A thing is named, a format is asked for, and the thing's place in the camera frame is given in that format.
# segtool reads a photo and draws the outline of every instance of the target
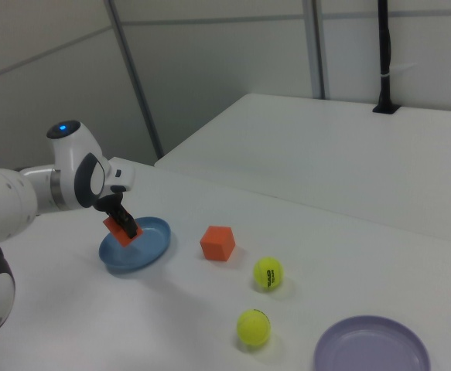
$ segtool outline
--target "white tabletop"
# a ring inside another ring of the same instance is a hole
[[[451,240],[451,112],[249,94],[157,168]]]
[[[0,371],[310,371],[323,332],[355,315],[407,325],[432,370],[451,370],[450,242],[135,166],[124,204],[169,223],[169,250],[141,271],[112,275],[97,255],[103,215],[39,217],[2,244],[17,296],[0,329]],[[234,231],[227,263],[203,258],[210,224]],[[270,294],[252,284],[266,255],[285,268]],[[235,335],[248,308],[272,323],[257,352]]]

